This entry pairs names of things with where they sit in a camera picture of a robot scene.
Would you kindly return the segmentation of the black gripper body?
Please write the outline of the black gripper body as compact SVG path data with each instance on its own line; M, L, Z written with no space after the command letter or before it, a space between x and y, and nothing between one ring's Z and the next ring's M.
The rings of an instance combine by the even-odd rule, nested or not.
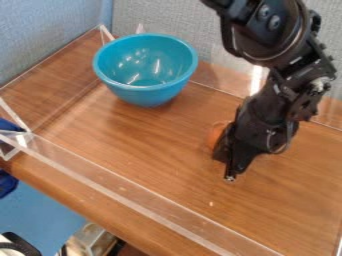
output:
M229 155L282 153L298 128L298 121L278 120L275 123L267 123L251 106L242 105L234 121L225 129L225 151Z

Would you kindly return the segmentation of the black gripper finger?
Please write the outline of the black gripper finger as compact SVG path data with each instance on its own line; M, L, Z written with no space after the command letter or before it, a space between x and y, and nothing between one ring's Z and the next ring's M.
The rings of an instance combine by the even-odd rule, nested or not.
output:
M219 134L214 144L212 159L230 165L231 164L231 141L230 135L234 131L233 125L229 124Z
M254 158L265 151L250 145L233 144L226 147L226 172L225 179L234 181L249 168Z

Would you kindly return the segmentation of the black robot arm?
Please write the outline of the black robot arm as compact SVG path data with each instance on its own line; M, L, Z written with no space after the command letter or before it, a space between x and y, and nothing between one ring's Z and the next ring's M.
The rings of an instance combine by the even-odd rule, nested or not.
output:
M214 144L212 158L233 181L261 154L287 150L299 123L337 78L333 57L319 42L321 15L303 0L200 0L221 18L226 51L269 69L266 84L239 105Z

